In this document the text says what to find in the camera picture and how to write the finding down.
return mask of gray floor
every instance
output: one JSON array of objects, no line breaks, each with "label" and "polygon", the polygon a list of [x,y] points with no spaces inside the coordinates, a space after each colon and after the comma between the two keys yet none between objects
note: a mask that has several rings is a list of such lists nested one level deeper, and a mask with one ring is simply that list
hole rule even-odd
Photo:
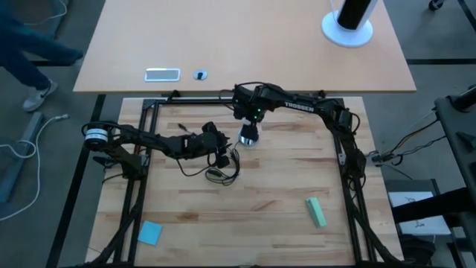
[{"label": "gray floor", "polygon": [[[476,1],[467,2],[473,14],[476,14]],[[36,7],[47,7],[49,3],[46,0],[22,0],[17,1],[15,5],[17,13],[23,19],[36,20],[48,15],[48,9],[38,10]],[[476,57],[476,33],[457,0],[448,0],[437,13],[427,10],[428,0],[385,0],[385,3],[407,58]],[[65,17],[59,40],[66,45],[86,50],[102,6],[103,0],[73,1]],[[46,31],[48,24],[37,28]],[[371,129],[379,149],[398,141],[413,122],[430,111],[435,98],[458,94],[467,86],[476,83],[474,65],[411,66],[410,70],[418,88],[417,93],[364,96]],[[40,139],[43,157],[42,190],[36,204],[14,218],[0,222],[0,267],[45,265],[83,143],[80,127],[89,120],[96,99],[94,95],[71,92],[77,76],[75,68],[50,67],[42,68],[42,71],[57,81],[61,88],[48,99],[40,111],[47,117],[68,113],[71,119],[52,124]],[[3,111],[0,113],[0,125],[3,126],[0,135],[17,139],[31,117],[21,108],[26,90],[2,68],[0,87],[0,107]],[[117,119],[122,97],[107,97],[102,119]],[[437,124],[407,146],[426,143],[442,133]],[[415,179],[437,179],[442,191],[463,186],[463,180],[445,140],[405,158],[399,168]],[[0,173],[3,172],[4,165],[0,165]],[[11,204],[0,207],[0,217],[31,201],[36,192],[35,172],[36,161],[28,161],[16,185]],[[406,179],[386,167],[383,172],[385,179]],[[79,264],[84,259],[102,176],[101,168],[89,162],[60,260],[62,266]],[[444,243],[438,243],[438,248],[434,264],[453,267]]]}]

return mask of light wooden desk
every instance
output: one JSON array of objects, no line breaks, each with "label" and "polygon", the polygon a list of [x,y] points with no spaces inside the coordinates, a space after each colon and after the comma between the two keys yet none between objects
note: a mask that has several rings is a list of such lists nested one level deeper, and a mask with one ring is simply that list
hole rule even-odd
[{"label": "light wooden desk", "polygon": [[[356,142],[374,149],[361,98],[345,98],[361,118]],[[119,123],[138,126],[142,99],[124,99]],[[223,106],[165,106],[157,133],[182,135],[213,121],[237,139],[241,122]],[[242,171],[231,186],[203,175],[183,176],[172,159],[152,154],[142,220],[163,226],[157,246],[138,244],[137,266],[353,265],[352,246],[332,135],[317,115],[290,109],[267,112],[256,147],[238,146]],[[183,161],[186,172],[205,166],[205,158]],[[119,168],[106,176],[120,173]],[[396,257],[402,257],[380,169],[367,167],[364,186],[370,225]],[[126,180],[103,185],[87,261],[98,255],[118,230]],[[317,229],[304,200],[317,197],[328,226]],[[360,237],[366,255],[363,237]],[[126,239],[124,252],[128,252]]]},{"label": "light wooden desk", "polygon": [[[107,0],[74,91],[215,92],[251,81],[292,91],[416,91],[383,1],[362,48],[326,39],[321,21],[330,11],[329,0]],[[145,83],[146,68],[180,68],[181,79]],[[194,80],[197,69],[208,78]]]}]

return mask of black metal frame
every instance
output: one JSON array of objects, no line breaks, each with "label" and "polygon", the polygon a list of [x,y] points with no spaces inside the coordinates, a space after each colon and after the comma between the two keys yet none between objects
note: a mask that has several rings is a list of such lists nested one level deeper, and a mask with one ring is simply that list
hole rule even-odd
[{"label": "black metal frame", "polygon": [[[344,105],[343,99],[339,98],[338,101],[341,102],[342,105]],[[144,130],[147,114],[150,110],[152,110],[152,120],[149,126],[149,131],[151,133],[154,133],[157,120],[158,120],[159,107],[161,105],[193,105],[193,104],[208,105],[208,104],[224,104],[224,103],[231,104],[231,98],[222,98],[221,100],[219,98],[145,99],[142,106],[141,119],[139,121],[138,128],[140,130]],[[365,200],[364,200],[364,194],[362,191],[361,181],[360,179],[356,179],[355,181],[353,181],[356,200],[357,200],[357,205],[355,205],[353,202],[353,198],[351,197],[349,182],[347,181],[346,178],[342,176],[344,164],[341,163],[341,161],[339,160],[340,159],[339,156],[342,154],[343,150],[341,148],[341,142],[336,137],[334,137],[334,144],[335,144],[336,153],[338,155],[337,161],[338,161],[339,171],[341,174],[341,183],[342,183],[344,202],[345,202],[346,212],[347,212],[348,226],[350,230],[350,238],[351,238],[351,242],[353,246],[353,255],[356,260],[355,266],[351,265],[348,267],[362,267],[362,268],[377,268],[377,267],[415,267],[417,268],[417,267],[421,267],[421,266],[415,266],[410,264],[404,264],[401,262],[387,262],[387,263],[378,262],[376,260],[376,251],[372,243],[372,240],[376,241],[375,240],[376,236],[371,231],[369,232],[367,230],[366,232],[365,229],[364,229],[365,243],[367,246],[369,261],[364,261],[362,259],[356,221],[359,222],[360,225],[365,224],[368,226],[369,220],[367,216],[367,209],[365,206]],[[134,149],[134,153],[139,153],[140,150],[141,148],[139,146],[136,146]],[[151,149],[146,149],[145,154],[147,159],[150,158],[151,152],[152,152]],[[147,174],[149,171],[149,161],[146,161],[144,167],[145,167],[146,176],[144,176],[140,180],[138,196],[132,208],[131,208],[131,201],[132,201],[132,192],[134,189],[135,181],[129,180],[127,183],[126,195],[124,197],[123,210],[122,210],[122,215],[120,219],[120,227],[119,227],[119,230],[111,239],[111,241],[109,242],[108,246],[103,250],[101,255],[98,258],[96,258],[94,261],[92,261],[91,263],[86,263],[86,264],[82,264],[75,267],[146,268],[146,267],[134,266],[135,253],[136,253],[137,244],[138,244],[139,227],[141,224],[141,215],[142,215],[142,209],[143,209],[144,200],[145,200],[145,192],[146,192],[145,190],[147,185]],[[122,261],[121,257],[123,253],[124,235],[126,234],[126,231],[131,226],[131,224],[133,224],[132,239],[130,241],[128,257],[127,257],[127,261]],[[109,260],[112,253],[114,253],[112,263],[107,264],[106,262]]]}]

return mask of white card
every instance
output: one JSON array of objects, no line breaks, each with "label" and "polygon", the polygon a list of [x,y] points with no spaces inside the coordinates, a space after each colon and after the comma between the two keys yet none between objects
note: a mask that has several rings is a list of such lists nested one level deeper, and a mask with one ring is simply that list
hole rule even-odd
[{"label": "white card", "polygon": [[[391,192],[388,193],[392,207],[404,205],[433,197],[430,191],[425,192]],[[449,235],[451,234],[443,216],[428,217],[399,223],[403,234],[407,235]]]}]

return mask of cable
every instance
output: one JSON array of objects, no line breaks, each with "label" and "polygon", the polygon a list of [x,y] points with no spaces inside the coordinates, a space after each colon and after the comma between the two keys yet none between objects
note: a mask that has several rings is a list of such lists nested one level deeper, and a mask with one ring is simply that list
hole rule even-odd
[{"label": "cable", "polygon": [[381,164],[381,165],[378,165],[377,167],[387,167],[387,168],[391,168],[393,169],[394,171],[402,174],[403,176],[406,176],[407,178],[409,178],[410,180],[414,180],[412,177],[410,177],[409,175],[407,175],[405,172],[401,171],[400,169],[396,168],[396,167],[393,167],[391,165],[386,165],[386,164]]},{"label": "cable", "polygon": [[[410,131],[410,130],[411,130],[413,127],[415,127],[419,122],[425,120],[428,116],[430,116],[430,115],[432,115],[432,114],[434,114],[434,113],[435,113],[434,110],[430,111],[428,114],[426,114],[426,115],[423,116],[422,118],[418,119],[415,123],[413,123],[413,124],[408,128],[407,131]],[[387,149],[388,149],[388,147],[385,147],[385,148],[382,150],[382,152],[387,151]]]},{"label": "cable", "polygon": [[218,183],[218,184],[221,184],[223,186],[229,186],[239,176],[240,166],[239,166],[239,153],[238,153],[238,150],[237,150],[237,145],[238,145],[238,142],[234,145],[234,148],[230,152],[231,157],[228,157],[235,164],[235,172],[231,176],[225,174],[219,168],[214,167],[210,163],[210,155],[207,156],[208,166],[202,168],[201,170],[199,170],[199,171],[197,171],[193,174],[185,173],[184,168],[180,164],[180,161],[178,159],[176,159],[176,161],[177,161],[178,167],[180,168],[181,173],[184,174],[184,176],[188,176],[188,177],[196,176],[196,175],[199,175],[200,173],[202,173],[203,171],[205,171],[205,178],[208,181],[213,182],[213,183]]},{"label": "cable", "polygon": [[220,90],[220,92],[218,93],[218,99],[220,100],[220,102],[222,103],[223,106],[229,108],[230,110],[234,111],[235,109],[231,108],[229,105],[227,105],[225,102],[223,102],[222,100],[222,93],[223,92],[233,92],[233,90],[230,90],[230,89],[222,89]]},{"label": "cable", "polygon": [[13,153],[16,157],[18,157],[18,158],[20,158],[20,159],[29,159],[31,156],[34,156],[34,155],[35,155],[35,153],[36,153],[36,146],[35,146],[35,144],[34,144],[33,142],[31,142],[31,141],[26,141],[26,140],[20,140],[20,141],[17,141],[17,142],[23,142],[23,143],[29,144],[29,145],[33,148],[33,152],[30,153],[29,155],[22,156],[22,155],[20,155],[19,153],[17,153],[17,152],[15,151],[15,149],[13,149],[13,147],[11,147],[9,144],[0,144],[0,148],[2,148],[2,147],[8,147],[8,148],[10,148],[10,150],[12,151],[12,153]]},{"label": "cable", "polygon": [[399,158],[400,158],[397,163],[392,163],[392,165],[394,165],[394,166],[400,165],[400,164],[403,162],[403,156],[408,156],[408,155],[411,155],[412,153],[418,152],[418,151],[421,150],[421,149],[425,149],[425,148],[427,148],[427,147],[430,147],[433,143],[435,143],[435,142],[437,142],[437,141],[440,141],[440,140],[442,140],[442,139],[444,139],[444,138],[446,138],[446,135],[444,135],[443,137],[436,138],[436,139],[434,139],[433,141],[430,141],[430,142],[428,142],[428,143],[425,144],[425,145],[416,146],[416,147],[413,148],[412,150],[406,150],[405,152],[396,154],[395,156],[392,155],[393,157],[399,157]]},{"label": "cable", "polygon": [[59,17],[62,17],[64,15],[66,15],[68,13],[68,7],[66,6],[66,3],[65,3],[65,0],[58,0],[63,8],[64,8],[64,11],[60,14],[57,14],[57,15],[53,15],[53,16],[50,16],[46,19],[43,19],[42,21],[39,21],[39,22],[31,22],[31,23],[24,23],[25,25],[30,25],[30,26],[33,26],[33,25],[41,25],[47,21],[49,21],[50,19],[55,19],[55,18],[59,18]]},{"label": "cable", "polygon": [[114,178],[117,178],[117,177],[122,176],[122,175],[123,175],[123,173],[115,174],[115,175],[109,176],[109,177],[103,179],[103,184],[104,184],[104,182],[107,182],[107,181],[109,181],[110,179],[114,179]]},{"label": "cable", "polygon": [[351,114],[352,116],[355,116],[355,117],[357,118],[357,126],[356,126],[356,128],[352,131],[352,134],[355,135],[355,134],[357,133],[358,128],[360,127],[360,117],[359,117],[357,114],[353,113],[353,112],[351,112],[350,114]]},{"label": "cable", "polygon": [[[364,174],[364,181],[362,182],[362,185],[360,186],[360,189],[362,189],[362,190],[364,189],[365,182],[367,182],[367,176]],[[347,185],[349,185],[349,189],[350,189],[350,190],[356,191],[356,188],[351,186],[351,185],[354,185],[354,184],[353,184],[353,181],[349,180],[349,182],[347,183]],[[354,198],[356,198],[356,196],[357,196],[357,193],[355,193],[355,194],[352,196],[352,200],[354,200]]]},{"label": "cable", "polygon": [[433,141],[429,141],[427,144],[425,145],[419,145],[419,146],[416,146],[415,148],[413,148],[412,150],[406,150],[405,152],[403,153],[400,153],[401,156],[407,156],[407,155],[411,155],[412,153],[416,153],[418,152],[419,150],[421,149],[425,149],[427,147],[430,147],[433,143],[437,142],[437,141],[441,141],[442,139],[446,138],[446,135],[442,136],[442,137],[439,137],[439,138],[436,138],[434,139]]},{"label": "cable", "polygon": [[210,167],[210,166],[204,167],[204,168],[202,168],[199,172],[196,172],[196,173],[193,173],[193,174],[187,174],[187,173],[185,173],[184,168],[181,166],[180,161],[179,161],[178,159],[176,159],[176,161],[177,161],[178,167],[180,168],[181,173],[184,174],[184,176],[196,176],[196,175],[199,175],[200,173],[202,173],[203,171],[205,171],[207,168]]},{"label": "cable", "polygon": [[396,149],[400,148],[405,142],[407,142],[410,138],[414,137],[416,134],[422,132],[423,130],[426,130],[427,128],[431,127],[433,124],[435,124],[436,122],[438,121],[438,119],[435,119],[433,122],[431,122],[430,124],[427,124],[426,126],[418,129],[418,130],[415,130],[413,131],[412,133],[406,135],[405,137],[402,138],[402,140],[400,140],[400,142],[395,145],[395,147],[390,150],[390,152],[388,152],[389,154],[393,153]]},{"label": "cable", "polygon": [[223,171],[221,171],[220,169],[216,167],[215,168],[211,167],[205,172],[205,178],[209,182],[218,183],[223,186],[229,186],[235,181],[235,179],[237,179],[237,177],[239,176],[239,170],[240,170],[239,153],[238,153],[238,150],[236,149],[237,144],[238,142],[235,144],[234,148],[230,152],[231,157],[228,157],[235,164],[235,172],[233,173],[233,175],[229,176],[225,174]]},{"label": "cable", "polygon": [[37,184],[37,189],[36,189],[36,195],[35,195],[35,198],[33,198],[33,201],[31,201],[28,205],[26,205],[24,208],[18,210],[17,212],[14,212],[6,217],[3,217],[3,218],[0,218],[0,222],[1,221],[4,221],[4,220],[8,220],[10,219],[11,217],[17,215],[17,214],[20,214],[21,212],[25,211],[26,209],[30,208],[35,202],[36,200],[38,199],[38,196],[39,196],[39,190],[40,190],[40,181],[39,181],[39,172],[40,172],[40,169],[41,169],[41,159],[39,157],[39,147],[38,147],[38,139],[40,137],[40,135],[42,134],[43,130],[46,128],[46,126],[48,126],[53,120],[55,121],[59,121],[59,120],[62,120],[62,119],[68,119],[69,118],[69,115],[60,115],[60,116],[55,116],[53,118],[50,118],[46,121],[46,123],[39,129],[39,132],[38,134],[36,135],[36,140],[35,140],[35,146],[36,146],[36,157],[38,159],[38,165],[37,165],[37,169],[36,169],[36,184]]}]

